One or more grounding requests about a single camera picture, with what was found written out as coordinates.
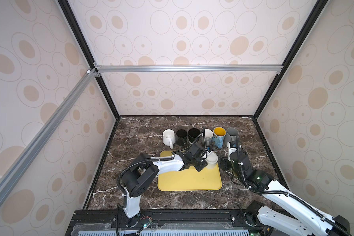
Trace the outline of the cream white mug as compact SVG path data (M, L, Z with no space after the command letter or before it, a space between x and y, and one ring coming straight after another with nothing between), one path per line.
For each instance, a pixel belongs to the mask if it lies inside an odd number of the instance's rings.
M208 154L206 158L206 162L207 162L207 166L206 166L207 169L213 169L217 165L218 156L215 151L211 151Z

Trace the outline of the black mug white base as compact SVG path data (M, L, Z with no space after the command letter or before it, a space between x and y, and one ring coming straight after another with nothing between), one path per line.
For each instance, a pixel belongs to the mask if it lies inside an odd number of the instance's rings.
M188 140L192 144L196 142L199 139L199 136L201 135L201 131L198 128L191 128L188 131Z

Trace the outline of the small grey mug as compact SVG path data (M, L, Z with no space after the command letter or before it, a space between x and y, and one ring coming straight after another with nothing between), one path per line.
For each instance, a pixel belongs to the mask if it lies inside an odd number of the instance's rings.
M202 134L202 144L208 147L213 138L213 131L210 129L205 129Z

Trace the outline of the large grey mug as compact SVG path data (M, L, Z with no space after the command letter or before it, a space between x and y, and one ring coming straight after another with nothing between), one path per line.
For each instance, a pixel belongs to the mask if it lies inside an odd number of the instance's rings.
M235 142L236 141L236 137L238 136L238 130L235 128L228 128L226 130L226 135L225 138L223 140L223 146L227 147L229 142Z

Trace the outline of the blue mug yellow inside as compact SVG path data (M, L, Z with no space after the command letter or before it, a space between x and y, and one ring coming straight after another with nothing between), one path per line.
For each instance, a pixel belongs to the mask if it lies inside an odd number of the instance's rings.
M226 130L222 127L216 127L213 130L212 144L217 148L223 148Z

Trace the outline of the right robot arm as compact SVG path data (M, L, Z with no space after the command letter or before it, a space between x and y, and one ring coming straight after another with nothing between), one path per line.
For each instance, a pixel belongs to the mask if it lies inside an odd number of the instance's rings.
M247 190L282 207L288 214L253 201L245 210L249 226L263 224L290 236L349 236L350 223L338 215L327 214L286 189L279 181L262 170L254 170L247 154L232 152L219 160L219 167L228 170Z

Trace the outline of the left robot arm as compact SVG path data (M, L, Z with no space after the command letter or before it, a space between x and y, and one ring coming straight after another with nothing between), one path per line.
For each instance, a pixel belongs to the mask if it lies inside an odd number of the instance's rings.
M124 213L132 219L140 213L141 195L148 189L156 176L169 172L179 172L194 167L198 172L208 165L211 147L198 143L172 151L168 157L151 158L140 154L117 178L118 189L124 196Z

